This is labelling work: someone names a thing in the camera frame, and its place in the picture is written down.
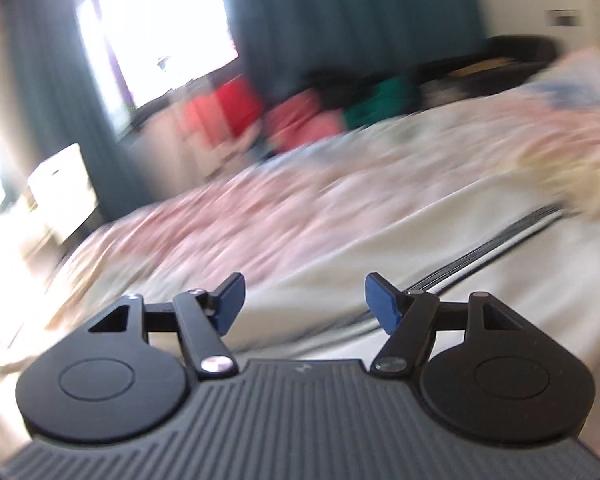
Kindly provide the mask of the black open suitcase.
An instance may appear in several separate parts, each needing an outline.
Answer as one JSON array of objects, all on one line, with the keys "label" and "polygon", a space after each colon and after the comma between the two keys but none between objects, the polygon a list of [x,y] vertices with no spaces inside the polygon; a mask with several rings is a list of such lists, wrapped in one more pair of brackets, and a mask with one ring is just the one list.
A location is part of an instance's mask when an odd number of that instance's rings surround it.
[{"label": "black open suitcase", "polygon": [[553,64],[564,50],[560,40],[549,36],[494,36],[477,54],[422,64],[417,81],[448,84],[468,98],[493,96],[524,84]]}]

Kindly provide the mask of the wall power socket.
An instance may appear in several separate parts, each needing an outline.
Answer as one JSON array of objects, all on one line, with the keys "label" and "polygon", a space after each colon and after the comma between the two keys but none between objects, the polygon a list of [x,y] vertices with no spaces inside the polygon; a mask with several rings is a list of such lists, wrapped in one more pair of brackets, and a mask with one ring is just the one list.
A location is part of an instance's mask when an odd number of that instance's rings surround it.
[{"label": "wall power socket", "polygon": [[546,11],[547,23],[554,27],[578,27],[580,11],[576,9],[555,9]]}]

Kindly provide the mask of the green garment on pile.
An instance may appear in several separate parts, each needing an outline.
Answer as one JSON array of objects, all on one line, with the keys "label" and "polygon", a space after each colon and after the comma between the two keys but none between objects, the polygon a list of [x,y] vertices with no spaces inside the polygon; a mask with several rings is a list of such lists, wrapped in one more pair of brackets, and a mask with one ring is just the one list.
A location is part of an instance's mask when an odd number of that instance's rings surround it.
[{"label": "green garment on pile", "polygon": [[410,114],[419,106],[419,88],[409,79],[392,77],[370,88],[370,95],[343,112],[349,130]]}]

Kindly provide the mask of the white zip-up jacket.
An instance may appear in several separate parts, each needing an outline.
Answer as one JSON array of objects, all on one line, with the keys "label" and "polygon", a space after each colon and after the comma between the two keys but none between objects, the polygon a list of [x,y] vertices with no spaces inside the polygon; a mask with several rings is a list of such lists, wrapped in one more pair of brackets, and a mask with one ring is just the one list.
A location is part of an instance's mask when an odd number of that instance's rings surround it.
[{"label": "white zip-up jacket", "polygon": [[588,366],[596,381],[583,439],[600,454],[600,220],[515,183],[468,186],[377,234],[251,289],[227,335],[243,356],[369,360],[384,341],[363,325],[363,281],[463,301],[486,290]]}]

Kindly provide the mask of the red bag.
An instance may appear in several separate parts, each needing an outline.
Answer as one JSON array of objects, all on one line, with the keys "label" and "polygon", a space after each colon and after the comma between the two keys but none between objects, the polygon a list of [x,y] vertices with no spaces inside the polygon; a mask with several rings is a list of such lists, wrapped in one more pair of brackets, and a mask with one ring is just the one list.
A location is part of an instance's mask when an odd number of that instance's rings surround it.
[{"label": "red bag", "polygon": [[181,137],[206,148],[248,150],[260,136],[263,105],[242,75],[219,86],[209,77],[193,81],[180,111]]}]

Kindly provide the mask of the pink garment on pile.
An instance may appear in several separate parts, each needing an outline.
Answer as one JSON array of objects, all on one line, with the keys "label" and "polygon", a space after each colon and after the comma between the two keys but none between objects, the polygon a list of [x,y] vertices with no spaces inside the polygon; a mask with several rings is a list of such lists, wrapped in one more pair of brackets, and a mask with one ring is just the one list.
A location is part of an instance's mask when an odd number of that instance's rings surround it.
[{"label": "pink garment on pile", "polygon": [[312,90],[295,94],[264,116],[268,140],[283,153],[347,131],[341,110],[324,110]]}]

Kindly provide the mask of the pastel floral bed cover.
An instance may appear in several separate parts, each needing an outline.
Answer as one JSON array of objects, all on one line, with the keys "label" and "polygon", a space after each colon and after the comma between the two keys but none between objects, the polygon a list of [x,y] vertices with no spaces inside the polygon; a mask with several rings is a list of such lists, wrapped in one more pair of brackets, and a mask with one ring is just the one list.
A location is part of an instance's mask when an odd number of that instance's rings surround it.
[{"label": "pastel floral bed cover", "polygon": [[527,315],[592,370],[584,440],[600,453],[600,47],[528,84],[298,148],[106,224],[42,294],[0,248],[0,461],[26,444],[21,371],[112,300],[166,301],[245,275],[228,335],[244,356],[368,359],[380,333],[328,324],[364,311],[363,281],[401,286],[470,252],[539,206],[566,218],[462,284]]}]

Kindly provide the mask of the teal curtain right panel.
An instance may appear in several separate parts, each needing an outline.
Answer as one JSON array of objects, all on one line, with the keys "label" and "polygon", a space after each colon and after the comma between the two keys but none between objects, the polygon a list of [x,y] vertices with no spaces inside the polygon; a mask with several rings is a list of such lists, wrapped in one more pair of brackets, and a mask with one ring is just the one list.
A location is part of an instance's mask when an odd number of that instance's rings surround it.
[{"label": "teal curtain right panel", "polygon": [[486,43],[478,0],[223,1],[242,69],[268,104],[312,70],[408,74]]}]

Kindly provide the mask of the teal curtain left panel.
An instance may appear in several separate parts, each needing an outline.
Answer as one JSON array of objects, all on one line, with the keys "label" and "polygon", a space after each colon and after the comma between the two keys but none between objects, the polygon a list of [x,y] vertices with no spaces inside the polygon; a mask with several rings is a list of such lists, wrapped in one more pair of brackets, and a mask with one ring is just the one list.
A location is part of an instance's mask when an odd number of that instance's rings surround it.
[{"label": "teal curtain left panel", "polygon": [[42,157],[78,144],[107,221],[152,203],[96,88],[76,0],[2,0],[0,8],[19,104]]}]

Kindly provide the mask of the teal curtain panel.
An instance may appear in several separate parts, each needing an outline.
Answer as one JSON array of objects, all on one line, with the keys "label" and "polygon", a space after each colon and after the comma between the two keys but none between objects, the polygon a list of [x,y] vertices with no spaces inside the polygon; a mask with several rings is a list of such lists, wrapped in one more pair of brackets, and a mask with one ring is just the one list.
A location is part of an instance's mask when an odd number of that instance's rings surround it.
[{"label": "teal curtain panel", "polygon": [[42,157],[78,144],[107,221],[152,203],[96,88],[76,0],[2,0],[0,8],[19,104]]},{"label": "teal curtain panel", "polygon": [[312,70],[408,74],[486,43],[478,0],[223,1],[242,69],[268,104]]}]

